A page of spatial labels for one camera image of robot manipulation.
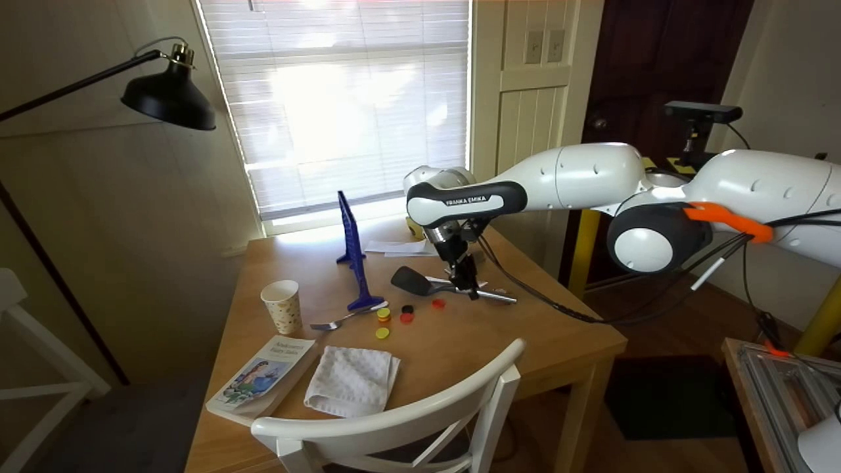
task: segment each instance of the table leg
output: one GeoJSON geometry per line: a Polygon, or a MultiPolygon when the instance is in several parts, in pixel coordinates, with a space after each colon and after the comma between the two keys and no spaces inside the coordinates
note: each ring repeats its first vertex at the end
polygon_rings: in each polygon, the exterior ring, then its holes
{"type": "Polygon", "coordinates": [[[571,403],[559,425],[557,473],[580,473],[589,445],[597,433],[597,424],[605,407],[605,389],[613,370],[613,358],[593,364],[577,385],[571,386],[571,403]]]}

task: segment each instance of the book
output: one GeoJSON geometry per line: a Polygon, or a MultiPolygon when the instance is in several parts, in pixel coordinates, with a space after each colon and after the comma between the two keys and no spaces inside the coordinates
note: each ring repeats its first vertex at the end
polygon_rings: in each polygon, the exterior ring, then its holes
{"type": "Polygon", "coordinates": [[[208,411],[249,425],[275,411],[297,378],[318,360],[314,340],[270,336],[211,399],[208,411]]]}

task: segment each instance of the black lamp head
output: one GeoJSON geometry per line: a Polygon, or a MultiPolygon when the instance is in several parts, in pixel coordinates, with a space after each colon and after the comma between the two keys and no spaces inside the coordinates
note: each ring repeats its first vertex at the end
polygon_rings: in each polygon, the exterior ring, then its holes
{"type": "Polygon", "coordinates": [[[124,106],[186,130],[216,130],[211,103],[189,81],[189,68],[192,51],[175,42],[162,73],[128,81],[124,106]]]}

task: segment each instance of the white wall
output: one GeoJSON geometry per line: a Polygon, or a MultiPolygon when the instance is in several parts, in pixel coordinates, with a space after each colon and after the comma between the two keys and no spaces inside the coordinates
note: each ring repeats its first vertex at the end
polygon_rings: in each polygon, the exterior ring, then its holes
{"type": "MultiPolygon", "coordinates": [[[[839,0],[753,0],[753,17],[722,101],[743,107],[743,119],[732,127],[751,147],[806,159],[828,152],[841,163],[839,18],[839,0]]],[[[732,135],[726,135],[722,147],[739,147],[732,135]]],[[[820,310],[836,273],[836,268],[773,247],[748,253],[753,302],[795,329],[804,329],[820,310]]],[[[736,257],[711,281],[743,298],[736,257]]]]}
{"type": "MultiPolygon", "coordinates": [[[[158,61],[0,123],[0,178],[132,381],[208,369],[258,215],[189,0],[2,0],[0,18],[2,110],[165,34],[196,51],[212,135],[117,103],[128,79],[162,71],[158,61]]],[[[105,370],[6,213],[0,244],[30,312],[105,370]]]]}

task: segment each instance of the white chair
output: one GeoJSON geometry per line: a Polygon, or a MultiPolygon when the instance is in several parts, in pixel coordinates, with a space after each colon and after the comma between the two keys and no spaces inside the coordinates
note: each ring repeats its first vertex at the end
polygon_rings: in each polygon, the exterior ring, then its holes
{"type": "Polygon", "coordinates": [[[0,403],[27,403],[27,399],[55,399],[48,411],[29,412],[24,407],[11,407],[2,417],[6,425],[30,425],[19,431],[16,445],[6,458],[0,456],[0,473],[24,470],[40,445],[83,403],[92,398],[108,395],[111,385],[100,378],[75,352],[71,352],[61,340],[55,340],[30,312],[20,308],[27,293],[19,277],[8,268],[0,268],[0,332],[12,341],[12,347],[0,350],[0,403]],[[29,356],[37,356],[57,375],[40,378],[16,378],[12,366],[33,366],[29,356]]]}
{"type": "Polygon", "coordinates": [[[472,375],[396,411],[333,420],[258,417],[253,437],[275,453],[288,473],[322,470],[322,465],[354,470],[488,470],[521,385],[514,360],[523,347],[523,340],[514,340],[472,375]],[[443,456],[443,446],[463,439],[459,433],[468,425],[472,425],[471,445],[455,458],[443,456]],[[421,453],[416,450],[405,461],[400,446],[418,446],[418,441],[422,441],[421,453]]]}

